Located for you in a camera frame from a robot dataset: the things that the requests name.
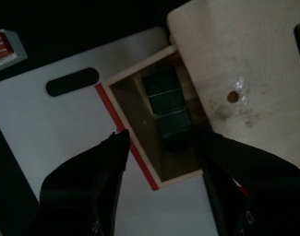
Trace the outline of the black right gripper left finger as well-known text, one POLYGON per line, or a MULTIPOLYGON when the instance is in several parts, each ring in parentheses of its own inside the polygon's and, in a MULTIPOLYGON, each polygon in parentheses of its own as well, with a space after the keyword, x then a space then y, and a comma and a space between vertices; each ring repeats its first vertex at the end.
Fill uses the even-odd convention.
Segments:
POLYGON ((114 236, 130 133, 111 134, 47 175, 27 236, 114 236))

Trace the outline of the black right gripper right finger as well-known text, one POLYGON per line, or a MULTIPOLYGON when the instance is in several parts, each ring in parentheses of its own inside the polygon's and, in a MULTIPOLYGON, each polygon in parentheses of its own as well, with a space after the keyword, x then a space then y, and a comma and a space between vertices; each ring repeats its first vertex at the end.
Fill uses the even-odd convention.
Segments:
POLYGON ((300 169, 215 133, 197 134, 197 159, 218 236, 300 236, 300 169))

